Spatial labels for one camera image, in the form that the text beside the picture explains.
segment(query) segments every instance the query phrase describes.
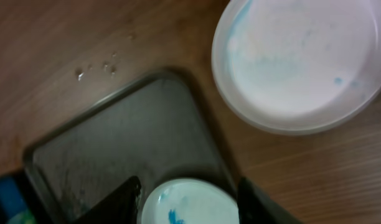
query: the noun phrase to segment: blue stain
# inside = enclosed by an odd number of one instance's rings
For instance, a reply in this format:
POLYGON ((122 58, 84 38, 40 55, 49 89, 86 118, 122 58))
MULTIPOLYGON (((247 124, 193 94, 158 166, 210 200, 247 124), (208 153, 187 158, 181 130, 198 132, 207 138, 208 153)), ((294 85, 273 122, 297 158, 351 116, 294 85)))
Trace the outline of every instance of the blue stain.
POLYGON ((342 79, 341 78, 335 78, 334 79, 334 84, 336 84, 336 85, 341 85, 342 84, 342 79))
POLYGON ((351 87, 357 88, 357 87, 359 87, 359 83, 357 81, 352 81, 351 82, 351 87))
POLYGON ((165 193, 162 193, 159 197, 159 202, 160 201, 163 201, 165 198, 167 197, 167 195, 165 193))
POLYGON ((170 221, 170 224, 185 224, 184 220, 177 220, 177 213, 175 209, 168 212, 168 220, 170 221))
POLYGON ((297 77, 300 74, 299 65, 291 58, 261 57, 254 61, 247 61, 239 54, 233 54, 233 62, 242 66, 244 70, 253 71, 249 84, 253 88, 277 86, 297 77))
POLYGON ((234 33, 235 33, 235 28, 237 26, 237 24, 243 20, 243 18, 245 18, 245 16, 248 14, 249 10, 250 10, 250 6, 252 5, 252 0, 249 0, 245 6, 243 7, 242 10, 240 10, 240 12, 238 13, 238 16, 233 20, 233 25, 232 27, 230 28, 230 32, 229 32, 229 37, 232 36, 234 33))
POLYGON ((307 32, 305 33, 305 37, 310 37, 312 34, 313 34, 313 30, 309 29, 309 30, 307 30, 307 32))

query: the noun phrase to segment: dark metal tray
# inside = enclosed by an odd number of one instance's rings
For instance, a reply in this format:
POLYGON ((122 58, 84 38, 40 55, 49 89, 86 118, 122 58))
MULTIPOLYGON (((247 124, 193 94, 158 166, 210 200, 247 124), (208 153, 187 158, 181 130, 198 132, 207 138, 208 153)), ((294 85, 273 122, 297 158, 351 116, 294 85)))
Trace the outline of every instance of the dark metal tray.
POLYGON ((178 177, 235 195, 203 117, 177 75, 153 72, 30 146, 26 174, 54 223, 73 222, 132 175, 143 188, 140 209, 155 187, 178 177))

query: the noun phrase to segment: white plastic dish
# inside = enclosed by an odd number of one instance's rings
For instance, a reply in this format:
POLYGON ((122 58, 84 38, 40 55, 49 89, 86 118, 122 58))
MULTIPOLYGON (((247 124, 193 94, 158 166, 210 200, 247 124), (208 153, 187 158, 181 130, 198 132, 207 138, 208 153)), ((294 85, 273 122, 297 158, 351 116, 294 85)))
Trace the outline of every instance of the white plastic dish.
POLYGON ((239 224, 236 201, 204 181, 176 179, 152 191, 142 224, 239 224))
POLYGON ((381 0, 233 0, 212 68, 229 107, 260 129, 333 128, 381 89, 381 0))

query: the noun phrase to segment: wood grain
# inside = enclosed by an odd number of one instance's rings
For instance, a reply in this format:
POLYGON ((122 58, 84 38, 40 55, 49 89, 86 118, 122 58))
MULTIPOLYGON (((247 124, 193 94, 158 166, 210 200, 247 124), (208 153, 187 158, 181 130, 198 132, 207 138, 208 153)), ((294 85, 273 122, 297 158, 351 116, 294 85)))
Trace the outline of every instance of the wood grain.
POLYGON ((148 70, 175 66, 193 74, 241 172, 280 205, 306 223, 381 223, 381 94, 320 134, 279 136, 244 123, 210 68, 226 4, 0 0, 0 175, 22 167, 26 145, 94 102, 148 70), (85 72, 80 82, 76 69, 85 72))

